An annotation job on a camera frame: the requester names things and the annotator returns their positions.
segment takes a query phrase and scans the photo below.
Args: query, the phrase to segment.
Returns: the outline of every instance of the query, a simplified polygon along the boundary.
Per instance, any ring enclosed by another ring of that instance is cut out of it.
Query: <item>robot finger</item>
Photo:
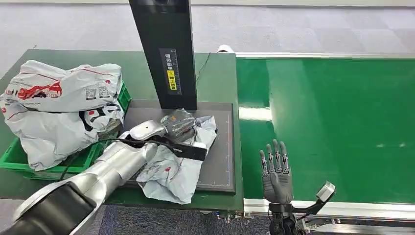
[[[261,155],[261,163],[262,163],[262,176],[267,176],[269,174],[268,168],[267,168],[267,162],[265,160],[265,154],[264,151],[260,151],[259,154]]]
[[[275,150],[275,160],[277,162],[277,173],[281,173],[282,172],[281,159],[280,159],[281,155],[279,154],[279,144],[276,139],[273,139],[273,145],[274,145],[274,150]]]
[[[274,167],[274,156],[272,153],[272,149],[271,149],[271,145],[268,143],[267,144],[267,152],[268,152],[268,161],[269,161],[269,166],[270,166],[270,173],[275,171],[275,167]]]
[[[282,141],[279,142],[279,145],[281,146],[282,153],[282,173],[288,174],[290,173],[290,167],[288,165],[287,148],[285,147],[285,144]]]

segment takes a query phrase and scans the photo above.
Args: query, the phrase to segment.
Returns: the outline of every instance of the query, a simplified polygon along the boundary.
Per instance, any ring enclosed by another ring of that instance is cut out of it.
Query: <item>white plastic bag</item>
[[[29,60],[0,96],[0,108],[29,166],[44,170],[98,141],[112,120],[122,123],[121,85],[118,65],[62,70]]]
[[[114,102],[121,85],[118,65],[80,65],[63,70],[29,60],[10,80],[4,94],[5,99],[38,111],[75,112]]]
[[[196,141],[190,138],[185,143],[203,143],[209,150],[217,136],[215,118],[197,118],[196,123],[199,123],[199,126],[194,126]],[[202,163],[198,160],[178,158],[167,147],[160,145],[156,155],[147,163],[136,181],[146,197],[179,204],[191,203]]]
[[[20,138],[29,166],[35,171],[56,166],[67,156],[98,141],[98,132],[104,132],[110,120],[122,120],[124,116],[122,109],[114,110],[114,106],[110,104],[102,108],[104,116],[91,122],[94,118],[94,115],[89,114],[91,111],[29,111],[17,101],[4,100],[3,95],[0,96],[0,108],[5,123]]]

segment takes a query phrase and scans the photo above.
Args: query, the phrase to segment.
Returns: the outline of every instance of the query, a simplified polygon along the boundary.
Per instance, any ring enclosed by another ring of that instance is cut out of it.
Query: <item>white wall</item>
[[[26,3],[128,3],[128,0],[0,0]],[[191,0],[193,5],[415,6],[415,0]]]

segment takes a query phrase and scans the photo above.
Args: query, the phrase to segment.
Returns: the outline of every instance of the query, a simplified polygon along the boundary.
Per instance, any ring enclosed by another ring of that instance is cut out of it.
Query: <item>gray carpet floor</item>
[[[412,8],[192,7],[195,51],[415,52]],[[0,4],[0,77],[28,48],[142,50],[128,5]],[[0,200],[0,230],[21,201]],[[265,234],[268,218],[105,206],[89,235]]]

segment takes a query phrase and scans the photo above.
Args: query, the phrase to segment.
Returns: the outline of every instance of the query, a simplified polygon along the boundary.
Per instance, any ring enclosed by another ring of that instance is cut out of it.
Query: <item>cable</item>
[[[115,138],[115,139],[102,139],[102,140],[98,140],[94,144],[97,144],[98,142],[102,142],[102,141],[120,141],[120,142],[123,142],[123,143],[131,143],[131,144],[155,143],[155,144],[158,144],[158,145],[164,145],[164,146],[166,146],[172,152],[175,152],[175,151],[178,151],[179,150],[179,149],[173,148],[172,146],[170,146],[170,145],[168,145],[166,143],[162,143],[162,142],[159,142],[159,141],[151,141],[151,140],[150,141],[131,141],[131,140],[125,140],[125,139],[117,139],[117,138]],[[59,181],[61,181],[61,180],[64,179],[64,176],[65,176],[66,172],[68,171],[70,165],[72,164],[72,162],[78,156],[79,156],[79,152],[77,152],[76,155],[71,158],[71,160],[68,162],[67,166],[65,167],[65,170],[62,172],[61,177],[59,178]]]
[[[208,63],[208,60],[209,60],[210,54],[212,54],[212,52],[209,52],[209,54],[207,55],[206,61],[203,63],[202,67],[201,67],[201,68],[200,68],[200,70],[199,70],[199,74],[197,75],[197,78],[196,78],[196,83],[197,83],[197,81],[199,80],[200,73],[201,73],[201,72],[205,69],[205,66],[206,66],[206,64]]]
[[[152,141],[152,140],[149,140],[149,141],[131,141],[131,140],[125,140],[125,139],[104,139],[104,140],[98,140],[98,142],[101,142],[101,141],[120,141],[120,142],[123,142],[123,143],[131,143],[131,144],[155,143],[155,144],[158,144],[158,145],[164,145],[164,146],[166,146],[172,152],[176,152],[176,151],[179,150],[179,149],[173,148],[172,146],[170,146],[170,145],[168,145],[166,143],[159,142],[159,141]]]
[[[272,221],[272,219],[270,217],[270,210],[268,210],[268,218],[270,219],[270,221]]]
[[[298,218],[297,220],[302,220],[302,219],[304,219],[304,218],[306,218],[307,216],[309,216],[310,215],[310,213],[306,213],[305,215],[303,215],[303,216],[301,216],[300,218]]]
[[[59,178],[59,181],[62,181],[64,179],[64,176],[66,174],[66,172],[68,171],[70,165],[72,165],[73,160],[75,160],[75,158],[77,158],[79,156],[79,152],[75,153],[74,156],[72,156],[72,158],[69,160],[68,164],[65,167],[65,170],[62,172],[61,177]]]

